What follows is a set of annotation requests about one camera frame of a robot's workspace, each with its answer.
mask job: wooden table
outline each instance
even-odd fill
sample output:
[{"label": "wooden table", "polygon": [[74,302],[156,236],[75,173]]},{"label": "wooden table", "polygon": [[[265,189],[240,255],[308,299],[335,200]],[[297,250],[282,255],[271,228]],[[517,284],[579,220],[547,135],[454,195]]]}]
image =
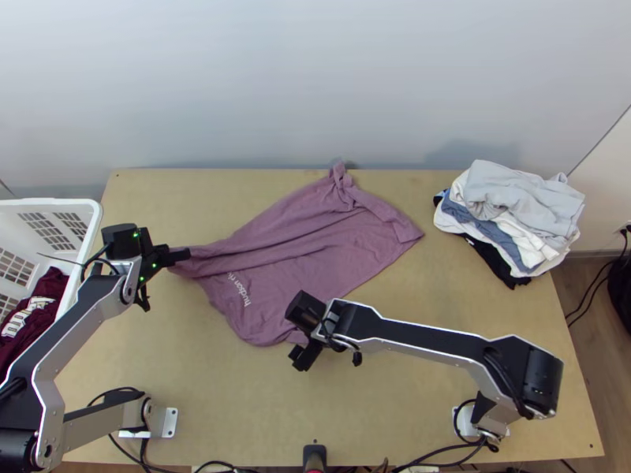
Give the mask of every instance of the wooden table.
[{"label": "wooden table", "polygon": [[[147,226],[155,243],[207,244],[323,175],[315,170],[120,170],[111,175],[103,196],[103,224]],[[348,299],[390,318],[485,337],[516,333],[566,363],[558,415],[512,424],[500,452],[485,449],[474,462],[603,455],[550,275],[511,291],[461,238],[433,226],[431,197],[457,173],[357,170],[352,175],[362,189],[403,210],[426,235]],[[450,409],[477,391],[462,370],[392,352],[365,356],[355,368],[350,356],[327,351],[308,373],[299,373],[287,358],[291,345],[247,345],[196,283],[163,271],[149,293],[151,312],[134,307],[103,324],[58,384],[67,410],[123,385],[178,407],[176,437],[151,442],[149,458],[156,464],[299,465],[303,445],[314,441],[327,446],[332,465],[379,464],[384,456],[402,464],[458,443]],[[437,460],[462,456],[460,451]],[[107,439],[65,459],[126,461]]]}]

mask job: white laundry basket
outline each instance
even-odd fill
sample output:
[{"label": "white laundry basket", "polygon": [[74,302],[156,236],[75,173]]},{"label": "white laundry basket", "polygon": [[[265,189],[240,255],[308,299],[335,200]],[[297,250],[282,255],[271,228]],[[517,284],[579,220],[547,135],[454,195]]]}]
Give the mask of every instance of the white laundry basket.
[{"label": "white laundry basket", "polygon": [[69,275],[57,317],[66,313],[76,300],[82,268],[38,253],[84,263],[102,216],[101,206],[90,199],[0,200],[0,320],[31,295],[50,266]]}]

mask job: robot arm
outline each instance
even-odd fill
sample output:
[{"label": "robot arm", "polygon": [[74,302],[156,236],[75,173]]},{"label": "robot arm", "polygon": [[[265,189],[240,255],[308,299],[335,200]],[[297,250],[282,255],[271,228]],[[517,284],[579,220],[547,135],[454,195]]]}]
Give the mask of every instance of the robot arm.
[{"label": "robot arm", "polygon": [[10,366],[0,386],[0,471],[51,471],[63,454],[116,430],[130,437],[173,437],[177,409],[153,406],[141,391],[107,393],[101,404],[65,413],[54,383],[58,373],[109,318],[133,304],[145,311],[147,282],[163,267],[190,258],[189,250],[154,246],[134,224],[102,230],[112,274],[93,274],[77,302]]},{"label": "robot arm", "polygon": [[519,419],[545,419],[556,413],[563,362],[527,341],[510,335],[488,340],[457,332],[384,318],[373,307],[333,299],[325,304],[300,291],[286,318],[307,334],[289,357],[299,371],[308,370],[323,348],[361,354],[392,350],[466,369],[480,388],[469,417],[459,430],[499,441]]}]

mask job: maroon shirt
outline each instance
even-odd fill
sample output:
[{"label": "maroon shirt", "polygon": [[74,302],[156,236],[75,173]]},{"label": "maroon shirt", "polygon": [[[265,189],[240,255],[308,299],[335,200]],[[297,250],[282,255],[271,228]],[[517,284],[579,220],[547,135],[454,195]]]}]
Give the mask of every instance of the maroon shirt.
[{"label": "maroon shirt", "polygon": [[0,324],[0,382],[11,363],[54,322],[68,276],[51,266],[31,297],[23,299]]}]

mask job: power outlet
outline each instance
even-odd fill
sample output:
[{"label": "power outlet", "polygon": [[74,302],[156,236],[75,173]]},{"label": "power outlet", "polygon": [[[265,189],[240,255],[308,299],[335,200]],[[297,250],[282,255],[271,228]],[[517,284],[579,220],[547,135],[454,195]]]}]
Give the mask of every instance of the power outlet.
[{"label": "power outlet", "polygon": [[627,225],[631,225],[631,220],[628,220],[626,223],[620,225],[618,229],[614,231],[614,233],[620,233],[620,230],[626,229]]}]

